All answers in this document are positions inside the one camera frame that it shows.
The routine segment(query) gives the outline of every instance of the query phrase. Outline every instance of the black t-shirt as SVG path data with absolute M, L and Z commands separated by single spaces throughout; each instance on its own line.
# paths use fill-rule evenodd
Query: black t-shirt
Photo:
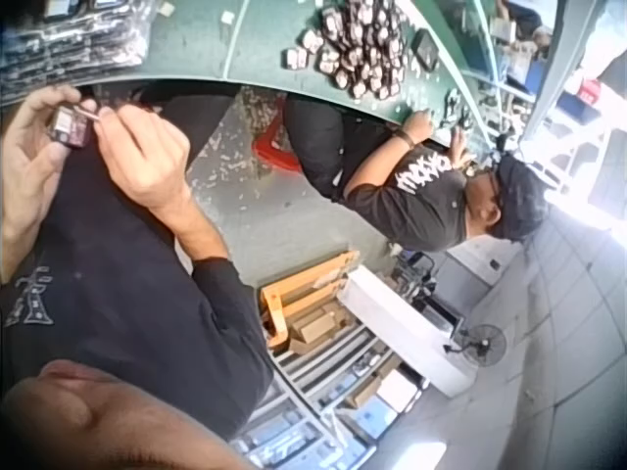
M 530 8 L 515 3 L 506 2 L 509 18 L 516 22 L 516 37 L 522 41 L 529 41 L 533 33 L 542 26 L 540 15 Z
M 82 165 L 72 154 L 70 182 L 62 180 L 33 254 L 0 289 L 3 396 L 65 358 L 116 375 L 228 440 L 273 375 L 254 292 L 226 259 L 199 262 L 190 277 L 99 160 Z
M 447 157 L 419 146 L 384 186 L 358 186 L 346 206 L 403 248 L 436 252 L 465 240 L 464 186 L 464 176 Z

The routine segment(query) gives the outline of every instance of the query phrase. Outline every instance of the plastic bag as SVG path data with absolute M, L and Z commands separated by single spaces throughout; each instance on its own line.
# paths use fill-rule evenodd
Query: plastic bag
M 60 82 L 89 82 L 148 55 L 150 26 L 162 0 L 127 0 L 95 10 L 83 2 L 71 18 L 5 31 L 0 56 L 2 104 Z

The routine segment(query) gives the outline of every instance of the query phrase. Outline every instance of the gray floor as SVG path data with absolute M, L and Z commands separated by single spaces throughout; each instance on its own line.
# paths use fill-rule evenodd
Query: gray floor
M 188 174 L 243 280 L 261 286 L 346 249 L 359 250 L 372 269 L 386 267 L 384 237 L 358 215 L 321 198 L 301 174 L 261 166 L 251 127 L 266 106 L 249 90 L 243 97 Z

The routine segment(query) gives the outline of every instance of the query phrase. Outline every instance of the electric fan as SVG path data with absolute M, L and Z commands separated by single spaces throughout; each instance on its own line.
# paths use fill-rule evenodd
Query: electric fan
M 461 345 L 460 349 L 455 350 L 445 345 L 444 351 L 451 354 L 463 353 L 469 360 L 481 367 L 496 364 L 507 350 L 506 335 L 492 325 L 477 325 L 467 330 L 459 330 L 458 341 Z

